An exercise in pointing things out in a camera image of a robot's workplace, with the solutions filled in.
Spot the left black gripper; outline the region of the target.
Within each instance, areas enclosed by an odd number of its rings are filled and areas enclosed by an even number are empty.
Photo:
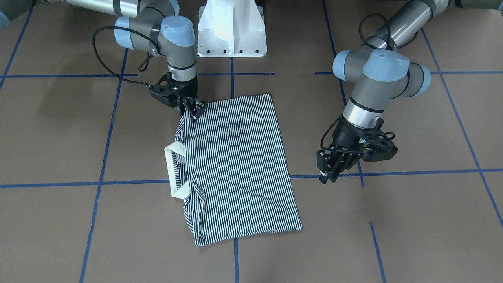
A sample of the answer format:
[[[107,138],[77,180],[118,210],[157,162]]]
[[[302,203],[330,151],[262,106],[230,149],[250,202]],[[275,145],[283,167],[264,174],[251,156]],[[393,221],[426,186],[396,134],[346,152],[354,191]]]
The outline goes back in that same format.
[[[361,139],[361,131],[365,128],[356,127],[345,118],[337,118],[332,133],[332,152],[317,151],[317,167],[320,170],[319,181],[335,183],[342,172],[351,169],[363,154],[367,146]]]

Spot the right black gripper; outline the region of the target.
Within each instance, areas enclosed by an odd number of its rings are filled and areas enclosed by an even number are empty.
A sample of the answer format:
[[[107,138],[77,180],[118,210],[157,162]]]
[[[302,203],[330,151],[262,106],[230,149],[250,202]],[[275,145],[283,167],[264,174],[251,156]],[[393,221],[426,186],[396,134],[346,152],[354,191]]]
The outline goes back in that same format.
[[[181,103],[184,111],[189,113],[189,118],[191,123],[196,123],[196,119],[199,118],[206,109],[206,103],[198,99],[198,81],[197,77],[191,80],[182,82],[173,79],[173,88],[176,86],[177,89],[174,91],[174,102]]]

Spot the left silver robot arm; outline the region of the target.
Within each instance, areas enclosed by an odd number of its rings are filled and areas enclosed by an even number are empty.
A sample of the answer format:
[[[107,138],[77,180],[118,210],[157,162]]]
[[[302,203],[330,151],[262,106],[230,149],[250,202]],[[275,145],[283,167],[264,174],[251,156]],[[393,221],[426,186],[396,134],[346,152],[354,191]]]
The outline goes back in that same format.
[[[334,75],[353,83],[343,113],[327,132],[332,132],[329,146],[317,151],[319,180],[335,182],[346,169],[359,160],[377,162],[392,159],[398,149],[395,134],[384,132],[382,114],[392,99],[411,98],[424,93],[430,85],[430,71],[411,62],[398,52],[410,44],[420,28],[450,6],[449,0],[409,0],[390,19],[379,17],[383,26],[365,37],[357,50],[340,51],[333,62]]]

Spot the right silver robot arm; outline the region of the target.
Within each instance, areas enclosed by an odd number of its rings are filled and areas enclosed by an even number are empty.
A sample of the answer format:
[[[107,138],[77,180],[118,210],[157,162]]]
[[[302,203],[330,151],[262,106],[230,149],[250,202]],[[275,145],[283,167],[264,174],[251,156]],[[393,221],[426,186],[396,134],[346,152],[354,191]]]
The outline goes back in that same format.
[[[113,30],[121,47],[147,53],[139,72],[146,70],[151,58],[165,57],[167,73],[154,85],[126,79],[108,67],[105,69],[124,82],[148,88],[153,98],[178,109],[181,115],[186,114],[190,122],[199,120],[206,104],[197,96],[195,32],[192,22],[179,15],[176,0],[64,0],[62,3],[117,16],[114,25],[98,28],[93,33],[93,51],[99,63],[105,66],[95,40],[105,30]]]

